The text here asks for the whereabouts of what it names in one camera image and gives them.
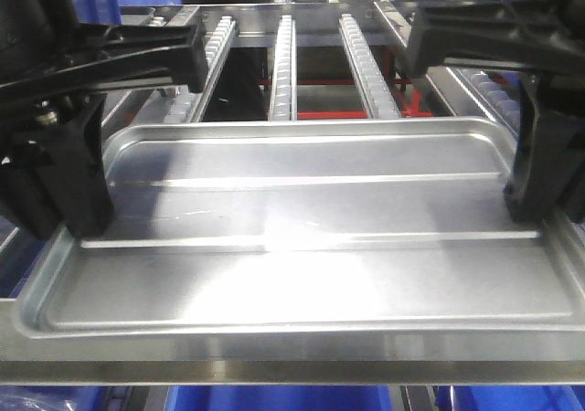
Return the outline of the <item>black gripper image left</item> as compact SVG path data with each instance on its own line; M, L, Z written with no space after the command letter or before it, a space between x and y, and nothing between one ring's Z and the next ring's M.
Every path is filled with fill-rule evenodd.
M80 24L1 54L1 216L34 237L61 225L97 237L114 207L101 151L103 95L65 122L31 118L45 100L121 88L199 85L205 26Z

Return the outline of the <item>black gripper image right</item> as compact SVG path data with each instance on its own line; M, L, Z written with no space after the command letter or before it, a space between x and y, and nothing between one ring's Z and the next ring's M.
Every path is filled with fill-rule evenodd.
M520 127L504 189L516 222L554 208L584 221L584 14L534 1L420 6L406 59L414 76L430 67L540 70L520 86Z

